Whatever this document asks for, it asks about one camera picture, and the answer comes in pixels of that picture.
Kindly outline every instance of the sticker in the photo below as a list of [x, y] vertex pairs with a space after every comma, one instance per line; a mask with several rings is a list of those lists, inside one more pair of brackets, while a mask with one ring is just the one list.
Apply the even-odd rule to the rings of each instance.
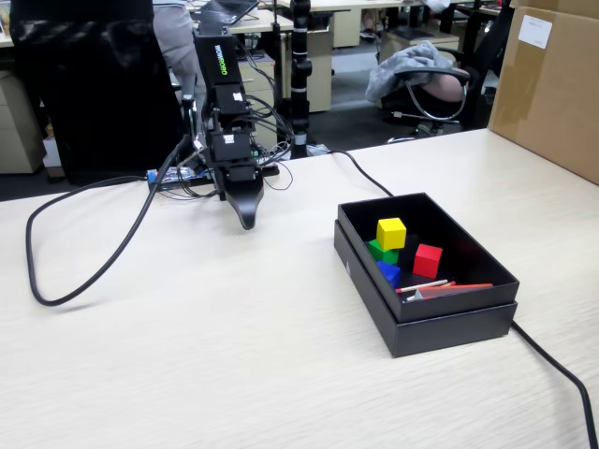
[[536, 19], [536, 17], [524, 16], [518, 39], [527, 44], [534, 45], [539, 49], [545, 49], [551, 34], [553, 23]]

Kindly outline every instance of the red cube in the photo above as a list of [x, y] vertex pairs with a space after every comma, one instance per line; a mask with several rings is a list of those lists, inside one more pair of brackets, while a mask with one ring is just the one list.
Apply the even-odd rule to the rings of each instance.
[[441, 262], [441, 253], [443, 249], [435, 248], [429, 245], [419, 245], [414, 260], [414, 274], [426, 276], [427, 278], [436, 278]]

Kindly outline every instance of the chair armrest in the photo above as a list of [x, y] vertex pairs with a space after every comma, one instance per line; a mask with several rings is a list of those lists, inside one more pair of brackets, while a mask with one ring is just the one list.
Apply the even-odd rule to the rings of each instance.
[[412, 75], [418, 73], [430, 73], [432, 75], [449, 75], [458, 79], [460, 85], [465, 86], [470, 81], [470, 74], [459, 72], [458, 70], [452, 70], [451, 68], [436, 68], [436, 67], [421, 67], [421, 68], [407, 68], [395, 74], [400, 80], [408, 81]]
[[453, 49], [446, 49], [445, 47], [436, 47], [436, 49], [438, 51], [442, 51], [443, 53], [449, 53], [454, 58], [456, 58], [456, 61], [458, 61], [459, 63], [461, 63], [464, 59], [466, 59], [466, 54], [462, 53], [461, 51], [457, 51], [457, 50], [453, 50]]

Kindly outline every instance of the black box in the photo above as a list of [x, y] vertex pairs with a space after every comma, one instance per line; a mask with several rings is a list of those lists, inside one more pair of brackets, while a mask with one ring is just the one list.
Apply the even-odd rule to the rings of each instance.
[[[438, 279], [493, 287], [412, 302], [414, 293], [395, 293], [365, 244], [379, 220], [395, 217], [408, 230], [400, 287], [431, 281], [410, 274], [419, 243], [443, 248]], [[518, 280], [426, 194], [340, 205], [335, 249], [393, 356], [501, 337], [514, 319]]]

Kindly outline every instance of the black chair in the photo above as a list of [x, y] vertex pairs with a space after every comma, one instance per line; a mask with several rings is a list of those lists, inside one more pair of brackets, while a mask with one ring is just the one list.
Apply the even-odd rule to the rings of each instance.
[[48, 111], [70, 181], [162, 165], [183, 118], [152, 0], [13, 0], [10, 28], [18, 74]]
[[[481, 92], [487, 73], [498, 58], [503, 58], [507, 46], [514, 16], [514, 9], [509, 7], [509, 4], [510, 1], [504, 2], [495, 23], [474, 53], [464, 54], [460, 51], [439, 48], [452, 54], [460, 63], [460, 68], [467, 73], [438, 68], [415, 68], [403, 71], [397, 74], [398, 79], [404, 81], [403, 87], [381, 100], [383, 110], [393, 112], [395, 118], [407, 117], [412, 122], [414, 119], [417, 122], [432, 121], [431, 130], [427, 131], [427, 135], [435, 135], [443, 127], [443, 123], [459, 123], [464, 130], [486, 127], [490, 106], [488, 99], [483, 97]], [[409, 79], [414, 73], [445, 74], [455, 77], [465, 89], [464, 100], [461, 103], [442, 101], [418, 86], [410, 86]]]

